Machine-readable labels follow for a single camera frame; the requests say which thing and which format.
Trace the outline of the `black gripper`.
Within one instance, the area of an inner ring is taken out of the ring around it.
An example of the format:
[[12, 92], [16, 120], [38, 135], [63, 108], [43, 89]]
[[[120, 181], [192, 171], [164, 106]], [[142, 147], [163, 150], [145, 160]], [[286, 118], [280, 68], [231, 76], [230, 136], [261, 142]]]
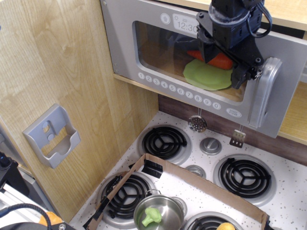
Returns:
[[239, 89], [261, 76], [264, 59], [256, 45], [261, 18], [262, 0], [213, 0], [207, 12], [196, 15], [199, 23], [197, 39], [205, 63], [223, 53], [233, 62], [231, 86]]

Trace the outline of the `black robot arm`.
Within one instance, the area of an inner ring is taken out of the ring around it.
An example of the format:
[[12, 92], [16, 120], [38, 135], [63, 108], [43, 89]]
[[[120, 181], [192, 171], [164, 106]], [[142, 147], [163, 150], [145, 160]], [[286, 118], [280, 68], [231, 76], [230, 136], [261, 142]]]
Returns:
[[209, 63], [219, 53], [230, 58], [234, 63], [231, 74], [234, 89], [261, 75], [264, 58], [255, 40], [265, 37], [272, 29], [269, 25], [264, 33], [258, 33], [263, 16], [272, 23], [262, 0], [213, 0], [208, 12], [196, 15], [197, 39], [203, 60]]

